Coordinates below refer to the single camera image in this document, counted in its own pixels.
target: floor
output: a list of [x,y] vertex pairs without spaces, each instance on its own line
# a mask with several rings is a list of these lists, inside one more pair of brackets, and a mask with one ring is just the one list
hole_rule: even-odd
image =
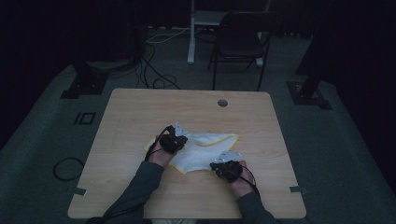
[[[187,64],[189,31],[149,30],[145,59],[161,76],[183,90],[211,90],[212,70],[207,69],[213,34],[197,33],[195,63]],[[287,81],[304,82],[295,71],[310,40],[275,37],[269,53],[261,91],[270,93],[291,163],[303,195],[306,219],[281,223],[383,223],[396,220],[396,198],[376,167],[355,124],[333,85],[322,82],[319,90],[332,110],[315,105],[295,105]],[[106,70],[119,64],[91,62]],[[69,66],[36,102],[23,124],[0,151],[0,223],[84,223],[67,216],[72,189],[78,180],[60,181],[52,174],[57,162],[76,157],[85,161],[99,127],[106,103],[115,88],[152,87],[176,89],[142,62],[136,69],[110,74],[101,95],[60,99],[76,72]],[[244,65],[219,67],[217,90],[254,91],[260,69]],[[91,125],[75,124],[78,113],[95,113]],[[59,167],[65,175],[81,172],[75,161]]]

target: table top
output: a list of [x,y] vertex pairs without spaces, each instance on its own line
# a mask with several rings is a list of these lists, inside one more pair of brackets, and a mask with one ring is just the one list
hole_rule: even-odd
[[[226,100],[227,106],[219,106]],[[108,101],[68,215],[98,217],[126,189],[144,159],[143,147],[179,121],[192,133],[237,133],[264,207],[276,218],[302,218],[306,211],[271,97],[253,91],[115,89]],[[183,175],[168,166],[145,205],[145,218],[240,218],[227,183],[212,171]]]

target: chair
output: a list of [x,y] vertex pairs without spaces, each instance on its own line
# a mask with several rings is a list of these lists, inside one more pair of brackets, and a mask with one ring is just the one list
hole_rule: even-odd
[[262,76],[267,61],[270,39],[278,31],[281,16],[276,12],[230,12],[219,24],[210,65],[214,63],[212,90],[216,88],[218,63],[249,62],[247,69],[257,58],[262,58],[257,91],[262,85]]

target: white cloth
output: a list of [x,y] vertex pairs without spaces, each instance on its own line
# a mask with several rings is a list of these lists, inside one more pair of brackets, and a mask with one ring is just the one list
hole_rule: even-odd
[[[169,162],[182,174],[211,170],[210,162],[213,162],[221,152],[230,150],[239,137],[235,133],[187,133],[185,136],[189,140]],[[145,150],[148,150],[153,142],[154,139],[148,142]]]

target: black wire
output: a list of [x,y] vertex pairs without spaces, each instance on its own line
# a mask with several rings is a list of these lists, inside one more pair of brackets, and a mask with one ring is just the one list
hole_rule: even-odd
[[119,75],[119,74],[110,74],[110,76],[109,76],[108,78],[120,78],[120,77],[129,76],[129,75],[132,74],[133,72],[137,73],[137,70],[138,70],[139,68],[141,68],[141,66],[142,66],[142,61],[139,60],[139,61],[137,62],[137,65],[136,65],[136,66],[134,67],[134,69],[132,69],[131,71],[129,71],[130,69],[117,70],[117,72],[123,72],[123,71],[128,71],[128,72],[125,73],[125,74],[121,74],[121,75]]
[[[153,59],[153,57],[154,57],[154,55],[155,55],[155,48],[154,48],[154,46],[152,46],[152,45],[150,45],[150,44],[148,44],[148,43],[147,43],[146,45],[149,46],[149,47],[151,47],[152,50],[153,50],[153,53],[151,54],[151,56],[149,57],[148,60],[146,60],[145,58],[142,58],[143,61],[145,61],[146,65],[145,65],[145,68],[144,68],[143,74],[142,74],[142,75],[143,75],[143,78],[140,78],[140,80],[142,80],[143,84],[146,85],[146,88],[147,88],[147,89],[165,89],[165,88],[174,86],[174,87],[176,87],[178,90],[180,90],[180,87],[176,84],[177,79],[176,79],[174,76],[171,76],[171,75],[162,75],[162,74],[160,74],[160,73],[151,65],[150,62],[151,62],[151,60]],[[153,84],[152,84],[151,86],[149,85],[148,80],[147,80],[147,70],[148,70],[148,68],[151,68],[152,71],[154,71],[154,73],[158,76],[158,77],[154,80],[154,82],[153,82]],[[170,85],[165,86],[165,84],[164,84],[165,81],[163,81],[163,79],[166,80],[167,82],[169,82]],[[158,83],[159,81],[161,81],[161,82],[163,83],[163,86],[162,86],[161,88],[158,88],[158,86],[156,85],[156,83]]]
[[204,38],[201,38],[201,37],[198,37],[198,36],[196,36],[195,39],[199,40],[201,42],[207,43],[207,44],[214,44],[215,43],[215,41],[207,40],[207,39],[204,39]]
[[84,162],[75,158],[75,157],[64,158],[63,160],[58,161],[52,168],[52,173],[55,176],[55,178],[62,180],[62,181],[71,181],[71,180],[75,180],[75,179],[79,178],[81,176],[81,174],[70,177],[70,178],[62,178],[58,175],[58,172],[57,172],[58,166],[64,161],[77,161],[82,167],[84,167]]
[[134,71],[134,73],[136,74],[136,77],[137,77],[137,82],[136,82],[136,85],[134,86],[135,89],[136,89],[137,86],[139,85],[140,77],[142,76],[142,73],[143,73],[143,64],[142,64],[142,61],[141,61],[141,60],[140,60],[140,62],[139,62],[138,68],[140,68],[140,69],[139,69],[140,74],[139,74],[139,72],[137,72],[137,69]]
[[163,131],[158,135],[158,137],[155,139],[154,143],[148,148],[148,152],[146,153],[146,157],[145,157],[145,161],[149,160],[149,156],[156,152],[152,152],[152,150],[154,149],[155,145],[157,145],[158,141],[161,139],[161,137],[163,136],[163,134],[166,132],[168,127],[164,128]]
[[234,173],[234,172],[232,172],[232,171],[230,171],[230,170],[227,170],[227,172],[230,173],[230,174],[232,174],[232,175],[238,176],[238,178],[240,178],[240,179],[244,180],[245,182],[247,182],[251,187],[253,187],[253,190],[254,190],[254,191],[259,195],[259,197],[261,198],[262,196],[260,195],[259,190],[257,189],[257,186],[256,186],[256,179],[254,178],[253,173],[251,173],[251,171],[250,171],[246,166],[242,166],[242,167],[245,168],[245,169],[247,169],[248,172],[251,174],[251,176],[253,177],[253,183],[250,183],[250,181],[248,181],[247,179],[245,179],[245,178],[242,177],[241,175],[237,175],[236,173]]
[[[155,152],[157,152],[157,151],[159,151],[159,150],[162,150],[162,148],[160,148],[160,149],[157,149],[157,150],[155,150],[155,151],[152,151],[152,150],[154,149],[154,147],[157,145],[158,141],[161,139],[161,137],[163,136],[163,133],[165,133],[166,130],[167,130],[167,127],[163,129],[163,131],[160,133],[160,135],[158,135],[158,136],[156,137],[154,143],[149,147],[148,152],[146,153],[145,161],[147,161],[147,160],[149,159],[149,156],[150,156],[151,154],[153,154],[153,153],[155,153]],[[115,213],[115,214],[111,214],[117,207],[119,207],[119,206],[121,206],[121,205],[123,205],[123,204],[125,204],[125,203],[128,203],[128,202],[129,202],[129,200],[128,200],[128,201],[121,202],[121,203],[118,203],[118,204],[117,204],[116,206],[114,206],[111,210],[107,211],[103,217],[100,217],[99,219],[97,219],[97,220],[95,221],[95,223],[98,223],[98,224],[99,224],[99,223],[105,223],[106,221],[108,221],[108,220],[111,219],[111,218],[119,217],[119,216],[122,216],[122,215],[125,215],[125,214],[128,214],[128,213],[132,213],[133,211],[135,211],[135,210],[137,210],[137,209],[140,209],[140,208],[144,205],[143,203],[141,203],[141,204],[139,204],[139,205],[137,205],[137,206],[135,206],[135,207],[122,210],[122,211],[120,211],[120,212],[118,212],[118,213]]]
[[90,67],[96,71],[114,73],[114,72],[118,72],[118,71],[128,71],[130,69],[136,68],[140,62],[141,62],[141,60],[139,58],[135,58],[133,61],[129,61],[126,64],[122,64],[122,65],[108,68],[108,69],[99,68],[99,67],[95,67],[92,65],[90,65]]
[[308,217],[304,217],[304,219],[305,219],[307,222],[309,222],[310,224],[314,224],[314,222],[313,222],[311,219],[309,219]]

